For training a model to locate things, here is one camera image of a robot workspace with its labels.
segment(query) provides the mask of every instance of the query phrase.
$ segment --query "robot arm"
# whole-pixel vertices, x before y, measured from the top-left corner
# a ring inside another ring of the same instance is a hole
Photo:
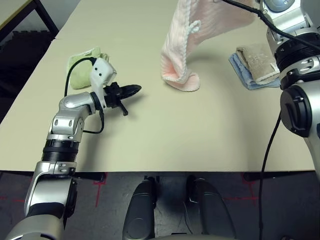
[[[123,115],[127,115],[121,100],[141,89],[138,85],[119,87],[116,82],[103,87],[116,74],[112,65],[98,58],[90,74],[94,92],[68,95],[60,101],[27,192],[25,219],[11,230],[6,240],[62,239],[67,218],[73,214],[77,200],[77,182],[73,175],[85,119],[97,110],[103,115],[107,107],[120,107]]]
[[[319,2],[313,3],[317,8]],[[320,32],[302,0],[264,0],[260,10],[279,30],[320,46]],[[320,51],[270,29],[266,37],[280,70],[282,123],[304,138],[320,179]]]

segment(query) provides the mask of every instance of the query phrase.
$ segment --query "black cable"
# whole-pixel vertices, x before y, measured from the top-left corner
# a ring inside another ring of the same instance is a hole
[[[99,131],[89,131],[89,130],[83,130],[84,133],[87,134],[100,134],[104,128],[105,128],[105,114],[102,108],[99,109],[99,115],[100,115],[100,120],[101,120],[101,128]]]
[[[189,219],[189,215],[188,215],[188,210],[187,210],[187,206],[185,204],[185,202],[183,201],[183,206],[184,206],[184,222],[186,227],[188,228],[189,232],[191,234],[194,234],[194,232],[192,231],[191,227],[189,226],[188,222],[190,223],[190,219]]]
[[[276,121],[273,132],[271,134],[268,146],[265,150],[263,164],[262,164],[261,173],[260,173],[259,197],[258,197],[258,203],[259,203],[259,240],[262,240],[263,230],[264,230],[264,224],[263,224],[263,218],[262,218],[262,188],[263,188],[263,184],[264,184],[264,173],[265,173],[266,163],[267,163],[268,154],[269,154],[269,151],[271,148],[271,144],[274,140],[274,137],[276,135],[277,129],[278,129],[280,121],[281,121],[280,116],[281,116],[281,112],[279,113],[278,119]]]
[[[303,40],[299,37],[296,37],[296,36],[292,36],[284,31],[281,31],[280,29],[278,29],[275,25],[273,25],[269,20],[268,18],[264,15],[264,13],[262,11],[260,11],[259,9],[257,8],[253,8],[253,7],[250,7],[250,6],[247,6],[245,4],[242,4],[242,3],[239,3],[239,2],[236,2],[234,0],[222,0],[224,1],[225,3],[228,3],[230,5],[233,5],[233,6],[236,6],[238,8],[241,8],[241,9],[244,9],[244,10],[247,10],[251,13],[254,13],[254,14],[257,14],[258,17],[265,23],[265,25],[267,25],[272,31],[274,31],[275,33],[287,38],[287,39],[291,39],[291,40],[294,40],[294,41],[297,41],[305,46],[308,46],[308,47],[311,47],[313,49],[316,49],[318,51],[320,51],[320,46],[317,46],[317,45],[314,45],[306,40]]]
[[[95,64],[96,62],[96,58],[95,57],[84,57],[81,58],[80,60],[76,61],[69,69],[68,74],[66,76],[66,81],[65,81],[65,87],[64,87],[64,96],[66,97],[68,95],[68,85],[69,85],[69,79],[70,79],[70,75],[73,71],[73,69],[81,62],[83,61],[90,61],[92,63],[92,66]],[[101,129],[99,131],[89,131],[89,130],[83,130],[84,133],[87,134],[100,134],[104,128],[105,128],[105,115],[104,115],[104,111],[102,109],[102,107],[100,106],[99,109],[97,109],[99,111],[99,115],[100,115],[100,120],[101,120]]]
[[[81,58],[80,60],[76,61],[69,69],[68,71],[68,75],[66,76],[66,81],[65,81],[65,87],[64,87],[64,96],[66,97],[68,95],[68,85],[69,85],[69,79],[70,79],[70,75],[72,70],[81,62],[83,61],[90,61],[92,63],[92,66],[95,64],[96,62],[96,58],[95,57],[84,57]]]

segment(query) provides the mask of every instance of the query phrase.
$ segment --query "pink knitted cloth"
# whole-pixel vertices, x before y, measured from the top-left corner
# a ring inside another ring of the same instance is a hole
[[[239,0],[252,6],[253,0]],[[253,14],[222,0],[178,0],[161,50],[161,77],[181,91],[195,91],[200,80],[187,69],[187,56],[206,39],[252,23]]]

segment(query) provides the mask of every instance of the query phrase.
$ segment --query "folded towel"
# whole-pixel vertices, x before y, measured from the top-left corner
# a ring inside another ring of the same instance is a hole
[[[101,53],[100,47],[97,46],[88,51],[69,57],[69,60],[67,63],[67,69],[66,69],[67,74],[71,66],[76,61],[83,58],[89,58],[89,57],[102,58],[107,62],[109,61],[109,56],[106,53]],[[71,72],[70,80],[69,80],[71,87],[73,89],[82,89],[85,87],[89,87],[91,85],[90,83],[91,71],[92,71],[92,63],[90,61],[83,61],[79,63]]]
[[[235,52],[256,84],[268,84],[279,77],[280,71],[267,44],[239,46]]]
[[[254,89],[259,89],[264,87],[271,87],[271,88],[280,87],[279,77],[276,77],[275,79],[273,79],[273,81],[266,84],[257,84],[256,81],[253,79],[251,72],[242,63],[242,61],[240,60],[240,58],[236,53],[230,56],[229,61],[233,66],[236,74],[239,76],[241,82],[247,89],[254,90]]]
[[[253,0],[239,2],[252,6]],[[253,22],[245,10],[217,0],[179,0],[161,50],[161,77],[181,91],[195,91],[199,77],[186,58],[201,42]]]

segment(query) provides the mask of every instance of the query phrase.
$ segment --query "beige table surface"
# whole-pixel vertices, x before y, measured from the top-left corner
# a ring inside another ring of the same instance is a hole
[[[82,0],[0,125],[0,169],[34,170],[64,94],[68,57],[100,46],[118,71],[115,81],[142,90],[123,101],[128,116],[109,109],[103,133],[83,134],[77,171],[259,171],[281,90],[247,90],[228,57],[238,45],[265,43],[266,27],[257,20],[201,44],[188,59],[201,88],[181,92],[160,78],[160,49],[175,5]],[[88,117],[85,129],[98,130],[99,121],[98,114]],[[266,168],[314,166],[303,139],[281,124]]]
[[[0,29],[30,2],[31,0],[0,0]]]

